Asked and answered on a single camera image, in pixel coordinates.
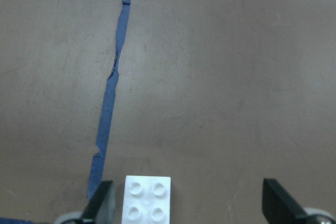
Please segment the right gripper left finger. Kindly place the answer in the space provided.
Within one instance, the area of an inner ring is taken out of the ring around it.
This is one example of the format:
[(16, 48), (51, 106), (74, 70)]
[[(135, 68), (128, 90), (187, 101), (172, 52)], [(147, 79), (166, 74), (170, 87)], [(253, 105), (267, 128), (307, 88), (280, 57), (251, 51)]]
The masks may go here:
[(115, 189), (112, 180), (102, 181), (81, 214), (82, 223), (112, 224), (115, 216)]

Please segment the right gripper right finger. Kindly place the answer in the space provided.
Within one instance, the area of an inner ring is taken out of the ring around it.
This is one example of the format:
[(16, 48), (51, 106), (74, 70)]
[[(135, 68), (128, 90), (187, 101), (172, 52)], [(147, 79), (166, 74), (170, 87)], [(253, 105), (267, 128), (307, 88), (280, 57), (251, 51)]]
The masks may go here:
[(315, 223), (276, 179), (264, 178), (262, 186), (262, 212), (268, 223)]

